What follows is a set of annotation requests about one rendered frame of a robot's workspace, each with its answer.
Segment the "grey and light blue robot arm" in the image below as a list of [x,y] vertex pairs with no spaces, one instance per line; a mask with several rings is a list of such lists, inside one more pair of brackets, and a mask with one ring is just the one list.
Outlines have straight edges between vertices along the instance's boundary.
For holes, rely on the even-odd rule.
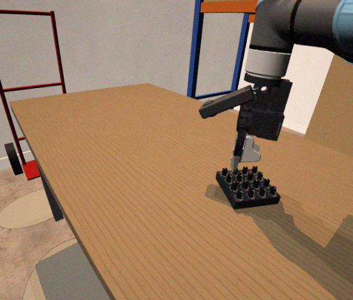
[[[294,44],[327,49],[353,64],[353,0],[258,0],[247,74],[283,78]],[[252,100],[254,91],[248,85],[206,101],[199,113],[203,119],[214,117]]]

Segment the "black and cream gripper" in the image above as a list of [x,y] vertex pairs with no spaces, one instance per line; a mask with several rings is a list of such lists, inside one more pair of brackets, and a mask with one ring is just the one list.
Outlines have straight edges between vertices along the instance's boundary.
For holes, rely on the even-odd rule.
[[[260,146],[254,142],[253,136],[271,141],[278,140],[293,83],[289,79],[255,77],[247,72],[244,80],[255,84],[253,91],[256,93],[254,100],[240,105],[231,156],[233,174],[236,173],[239,163],[258,162],[261,159]],[[263,87],[267,88],[261,90]]]

